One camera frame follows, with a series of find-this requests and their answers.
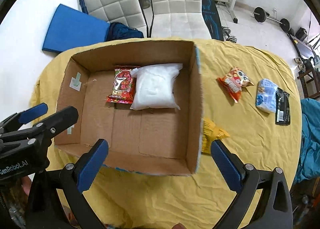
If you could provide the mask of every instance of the blue snack package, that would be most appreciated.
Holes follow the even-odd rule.
[[[276,112],[276,91],[278,86],[271,80],[264,78],[259,81],[256,107],[266,113]]]

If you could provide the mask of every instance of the green tape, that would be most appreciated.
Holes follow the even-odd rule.
[[[74,84],[75,86],[78,86],[78,85],[79,85],[80,77],[81,77],[81,74],[78,72],[78,73],[77,73],[77,76],[76,76],[76,79],[73,81],[73,84]]]

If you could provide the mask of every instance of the orange snack package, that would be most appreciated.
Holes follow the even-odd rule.
[[[112,92],[106,97],[106,102],[120,104],[131,104],[133,102],[135,79],[131,77],[130,71],[134,68],[137,67],[117,66]]]
[[[254,86],[249,77],[238,67],[234,67],[223,78],[217,80],[226,88],[232,99],[238,103],[243,87]]]

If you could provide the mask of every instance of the white plastic bag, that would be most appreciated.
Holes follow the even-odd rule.
[[[130,71],[137,78],[136,93],[130,109],[179,108],[174,101],[173,84],[182,64],[161,64],[135,68]]]

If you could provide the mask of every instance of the white chair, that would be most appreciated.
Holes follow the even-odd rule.
[[[148,37],[148,25],[139,0],[84,0],[89,15],[107,22],[121,22]]]
[[[202,16],[202,0],[151,0],[151,37],[211,39]]]

